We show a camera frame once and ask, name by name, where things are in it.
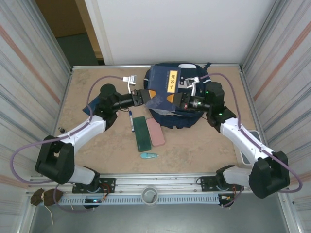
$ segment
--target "doorway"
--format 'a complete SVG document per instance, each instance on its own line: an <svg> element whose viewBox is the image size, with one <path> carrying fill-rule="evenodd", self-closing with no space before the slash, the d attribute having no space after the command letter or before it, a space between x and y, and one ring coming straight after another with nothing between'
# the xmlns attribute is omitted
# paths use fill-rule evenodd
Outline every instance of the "doorway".
<svg viewBox="0 0 311 233"><path fill-rule="evenodd" d="M35 0L70 66L104 65L84 0Z"/></svg>

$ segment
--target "white clip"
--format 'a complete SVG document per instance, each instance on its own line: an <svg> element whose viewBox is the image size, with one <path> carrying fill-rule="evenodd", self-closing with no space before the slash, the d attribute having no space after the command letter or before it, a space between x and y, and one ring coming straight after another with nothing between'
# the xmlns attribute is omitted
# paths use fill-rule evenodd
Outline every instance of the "white clip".
<svg viewBox="0 0 311 233"><path fill-rule="evenodd" d="M130 85L135 86L136 85L136 75L131 75L130 77L123 77L123 82L127 82L127 89L128 93L131 93Z"/></svg>
<svg viewBox="0 0 311 233"><path fill-rule="evenodd" d="M186 82L187 82L187 88L192 88L191 96L194 96L194 93L195 93L195 90L196 90L195 86L196 86L197 83L200 82L199 77L194 77L194 78L187 79Z"/></svg>

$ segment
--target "blue book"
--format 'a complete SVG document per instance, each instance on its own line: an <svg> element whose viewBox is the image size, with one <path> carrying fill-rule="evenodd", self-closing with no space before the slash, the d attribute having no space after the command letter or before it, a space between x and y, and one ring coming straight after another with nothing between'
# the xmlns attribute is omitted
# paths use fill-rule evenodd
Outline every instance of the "blue book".
<svg viewBox="0 0 311 233"><path fill-rule="evenodd" d="M178 67L152 66L147 88L156 95L146 103L147 108L175 111L176 106L168 102L167 97L178 92L180 72Z"/></svg>

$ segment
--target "wire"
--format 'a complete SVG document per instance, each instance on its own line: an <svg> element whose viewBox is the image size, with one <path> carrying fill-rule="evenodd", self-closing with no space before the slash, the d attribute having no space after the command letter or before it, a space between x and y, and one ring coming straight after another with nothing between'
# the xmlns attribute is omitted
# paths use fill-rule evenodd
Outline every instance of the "wire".
<svg viewBox="0 0 311 233"><path fill-rule="evenodd" d="M54 192L53 192L53 200L54 200L54 203L55 205L57 205L61 210L63 211L66 211L68 213L86 213L88 211L91 211L93 209L87 209L87 210L68 210L68 209L65 209L63 208L62 206L60 206L56 200L56 191L57 191L57 188L59 187L59 184L57 184L57 186L55 187L54 189Z"/></svg>
<svg viewBox="0 0 311 233"><path fill-rule="evenodd" d="M120 109L120 111L122 111L122 112L129 112L130 111L130 109L129 108L124 108L124 109Z"/></svg>
<svg viewBox="0 0 311 233"><path fill-rule="evenodd" d="M244 190L244 187L241 187L241 190L239 191L239 193L237 194L237 196L234 197L234 199L233 199L231 202L229 202L228 204L222 205L222 207L224 208L224 207L227 207L227 206L231 205L236 199L238 199L238 197L240 196L240 194L242 193L243 190Z"/></svg>
<svg viewBox="0 0 311 233"><path fill-rule="evenodd" d="M70 198L69 198L69 197L67 197L67 196L65 196L65 195L63 195L63 197L65 197L65 198L69 201L70 206L71 206L71 209L73 210L73 206L72 206L72 203L71 203L71 201L70 201Z"/></svg>
<svg viewBox="0 0 311 233"><path fill-rule="evenodd" d="M233 190L233 196L235 197L235 195L237 193L237 189L236 189L235 185L232 185L232 190Z"/></svg>
<svg viewBox="0 0 311 233"><path fill-rule="evenodd" d="M51 210L50 210L46 205L44 205L44 207L50 212L52 225L54 225L54 222L53 222L53 215L52 215Z"/></svg>
<svg viewBox="0 0 311 233"><path fill-rule="evenodd" d="M103 191L105 192L105 187L104 187L104 186L106 186L107 193L106 193L106 195L105 195L105 193L104 193L104 197L103 197L102 201L105 201L106 198L107 198L107 196L108 196L108 194L110 193L110 187L109 187L109 185L107 185L107 184L105 184L105 183L100 184L100 187L101 187L101 188L103 189Z"/></svg>
<svg viewBox="0 0 311 233"><path fill-rule="evenodd" d="M299 187L297 189L294 189L294 190L280 190L279 192L280 193L295 193L295 192L298 192L302 189L302 180L300 179L300 177L297 175L297 173L292 170L289 166L287 166L285 163L283 163L282 161L280 161L278 158L276 158L275 156L273 156L271 153L267 152L266 150L261 150L261 146L258 145L250 136L247 135L246 132L244 132L244 130L242 129L242 125L241 125L241 113L240 113L240 109L239 109L239 106L238 106L238 99L237 99L237 96L236 96L236 93L235 93L235 90L233 88L233 85L231 83L231 81L229 80L229 78L227 76L225 76L224 74L222 73L211 73L211 74L207 74L207 75L204 75L202 76L200 79L204 79L206 77L209 77L209 76L212 76L212 75L220 75L222 77L224 77L227 82L229 83L230 85L230 88L231 88L231 91L232 91L232 94L233 94L233 98L234 98L234 102L235 102L235 106L237 108L237 112L238 112L238 127L239 127L239 130L241 131L241 133L251 142L253 143L254 146L256 146L258 149L260 149L260 151L262 151L264 154L268 155L269 157L271 157L273 160L275 160L277 163L281 164L285 169L287 169L289 172L291 172L295 177L296 179L298 180L299 182Z"/></svg>
<svg viewBox="0 0 311 233"><path fill-rule="evenodd" d="M198 180L200 179L201 177L199 177L198 179L196 179L196 181L195 181L195 183L197 184L197 185L201 185L200 183L198 183Z"/></svg>
<svg viewBox="0 0 311 233"><path fill-rule="evenodd" d="M20 177L15 168L14 168L14 158L15 156L22 150L26 149L26 148L29 148L29 147L34 147L34 146L37 146L37 145L42 145L42 144L45 144L45 143L50 143L50 142L57 142L57 141L60 141L60 140L63 140L63 139L66 139L68 137L71 137L73 135L75 135L76 133L80 132L81 130L85 129L89 123L91 122L92 118L93 118L93 110L92 108L89 106L89 98L91 96L91 93L92 93L92 90L94 88L94 86L102 79L105 79L105 78L116 78L116 79L120 79L120 80L123 80L123 78L121 77L118 77L118 76L114 76L114 75L106 75L106 76L103 76L101 78L99 78L98 80L96 80L93 85L91 86L89 92L88 92L88 95L87 95L87 99L86 99L86 106L88 107L89 109L89 112L90 112L90 117L89 117L89 120L87 121L87 123L85 125L83 125L81 128L75 130L74 132L66 135L66 136L63 136L63 137L58 137L58 138L55 138L55 139L49 139L49 140L43 140L43 141L39 141L39 142L34 142L34 143L30 143L26 146L23 146L23 147L20 147L18 148L11 156L10 158L10 169L11 169L11 172L12 174L18 179L20 180L21 182L23 183L27 183L27 184L43 184L43 183L50 183L50 182L53 182L52 180L47 180L47 181L39 181L39 182L33 182L33 181L27 181L25 179L23 179L22 177Z"/></svg>

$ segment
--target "white wall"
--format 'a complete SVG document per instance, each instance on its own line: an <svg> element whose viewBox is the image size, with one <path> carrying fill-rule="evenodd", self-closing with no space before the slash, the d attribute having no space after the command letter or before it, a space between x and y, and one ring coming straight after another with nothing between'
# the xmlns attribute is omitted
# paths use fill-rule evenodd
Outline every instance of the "white wall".
<svg viewBox="0 0 311 233"><path fill-rule="evenodd" d="M275 0L85 0L106 64L240 63Z"/></svg>

